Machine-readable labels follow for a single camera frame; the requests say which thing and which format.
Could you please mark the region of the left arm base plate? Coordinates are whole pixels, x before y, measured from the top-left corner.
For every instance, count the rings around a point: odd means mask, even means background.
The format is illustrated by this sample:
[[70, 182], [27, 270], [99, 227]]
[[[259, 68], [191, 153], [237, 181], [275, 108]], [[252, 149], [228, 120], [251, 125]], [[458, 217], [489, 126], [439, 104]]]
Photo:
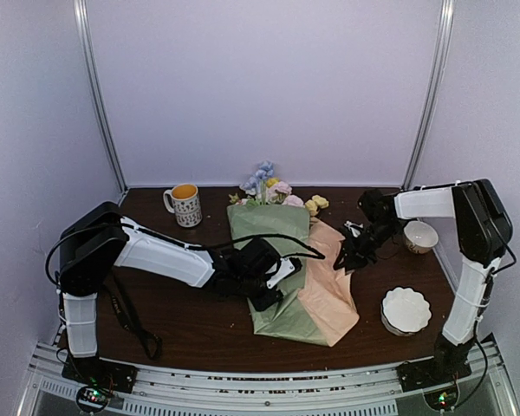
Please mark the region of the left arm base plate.
[[138, 369], [135, 366], [105, 361], [98, 357], [68, 357], [62, 377], [108, 391], [131, 393]]

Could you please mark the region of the peach flower stem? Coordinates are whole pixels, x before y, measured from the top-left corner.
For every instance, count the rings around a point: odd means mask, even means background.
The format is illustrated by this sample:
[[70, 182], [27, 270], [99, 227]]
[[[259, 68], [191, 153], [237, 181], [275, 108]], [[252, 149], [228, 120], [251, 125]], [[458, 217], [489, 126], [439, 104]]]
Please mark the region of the peach flower stem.
[[230, 205], [247, 205], [249, 202], [248, 197], [243, 197], [238, 193], [229, 195]]

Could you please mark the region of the blue flower stem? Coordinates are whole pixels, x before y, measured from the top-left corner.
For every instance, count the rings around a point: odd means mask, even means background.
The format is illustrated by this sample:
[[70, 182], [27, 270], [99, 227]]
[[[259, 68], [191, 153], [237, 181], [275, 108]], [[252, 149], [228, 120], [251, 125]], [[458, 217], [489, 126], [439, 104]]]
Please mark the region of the blue flower stem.
[[258, 168], [246, 179], [239, 189], [246, 195], [254, 197], [260, 204], [265, 204], [267, 200], [268, 180], [274, 175], [274, 164], [265, 160]]

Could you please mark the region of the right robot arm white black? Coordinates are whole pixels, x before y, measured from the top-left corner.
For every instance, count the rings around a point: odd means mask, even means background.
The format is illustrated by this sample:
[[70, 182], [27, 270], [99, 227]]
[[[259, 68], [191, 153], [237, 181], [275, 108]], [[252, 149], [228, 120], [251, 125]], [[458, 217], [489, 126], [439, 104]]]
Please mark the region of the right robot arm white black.
[[427, 375], [445, 382], [464, 364], [477, 337], [478, 318], [491, 298], [493, 280], [513, 252], [513, 226], [489, 179], [457, 181], [384, 194], [364, 192], [358, 206], [369, 225], [346, 223], [335, 269], [352, 271], [376, 261], [376, 251], [417, 218], [452, 218], [462, 255], [461, 277], [452, 309], [427, 363]]

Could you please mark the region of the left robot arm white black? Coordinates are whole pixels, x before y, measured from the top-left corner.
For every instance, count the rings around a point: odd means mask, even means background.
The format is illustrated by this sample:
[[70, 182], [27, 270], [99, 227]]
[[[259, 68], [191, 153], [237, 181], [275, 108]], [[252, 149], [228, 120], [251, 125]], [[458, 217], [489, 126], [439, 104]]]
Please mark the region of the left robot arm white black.
[[107, 365], [97, 358], [96, 302], [114, 270], [141, 270], [195, 289], [245, 297], [263, 311], [283, 299], [278, 284], [300, 271], [304, 258], [324, 257], [299, 238], [277, 233], [190, 244], [138, 224], [107, 201], [63, 231], [44, 267], [61, 296], [73, 369], [89, 385], [98, 385], [107, 378]]

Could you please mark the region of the wrapping paper sheet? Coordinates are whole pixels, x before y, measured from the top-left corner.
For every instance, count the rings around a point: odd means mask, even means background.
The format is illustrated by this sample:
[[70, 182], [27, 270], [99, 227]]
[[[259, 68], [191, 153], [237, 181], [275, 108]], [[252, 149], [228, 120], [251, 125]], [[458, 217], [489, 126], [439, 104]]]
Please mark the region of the wrapping paper sheet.
[[277, 288], [283, 299], [265, 311], [250, 307], [253, 332], [289, 341], [333, 347], [360, 320], [351, 295], [351, 276], [335, 270], [344, 236], [303, 207], [231, 205], [227, 216], [234, 239], [253, 234], [282, 234], [320, 251], [323, 260], [303, 258], [302, 269]]

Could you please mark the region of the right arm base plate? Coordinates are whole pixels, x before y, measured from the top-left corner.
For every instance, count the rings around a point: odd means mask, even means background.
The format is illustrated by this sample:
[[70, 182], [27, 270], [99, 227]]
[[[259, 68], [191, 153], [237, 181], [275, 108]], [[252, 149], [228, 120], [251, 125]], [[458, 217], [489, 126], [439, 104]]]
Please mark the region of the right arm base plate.
[[434, 359], [405, 361], [396, 367], [401, 389], [404, 393], [453, 383], [471, 375], [469, 364], [461, 364], [456, 369], [439, 370]]

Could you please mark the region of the pink rose flower stem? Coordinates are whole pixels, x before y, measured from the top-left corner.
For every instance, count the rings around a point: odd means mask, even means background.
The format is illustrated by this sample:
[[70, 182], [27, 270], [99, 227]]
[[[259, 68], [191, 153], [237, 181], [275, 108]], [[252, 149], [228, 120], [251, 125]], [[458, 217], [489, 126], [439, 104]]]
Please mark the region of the pink rose flower stem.
[[291, 185], [277, 178], [267, 181], [266, 202], [275, 205], [288, 205], [293, 207], [304, 207], [301, 198], [293, 194]]

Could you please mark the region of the pale yellow flower stem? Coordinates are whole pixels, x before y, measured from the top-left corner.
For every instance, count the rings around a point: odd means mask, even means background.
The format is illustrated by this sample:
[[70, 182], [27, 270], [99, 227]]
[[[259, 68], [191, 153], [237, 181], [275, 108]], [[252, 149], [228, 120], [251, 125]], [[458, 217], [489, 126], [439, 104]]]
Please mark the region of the pale yellow flower stem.
[[329, 207], [329, 201], [320, 195], [314, 195], [304, 203], [304, 206], [311, 217], [316, 217], [321, 210]]

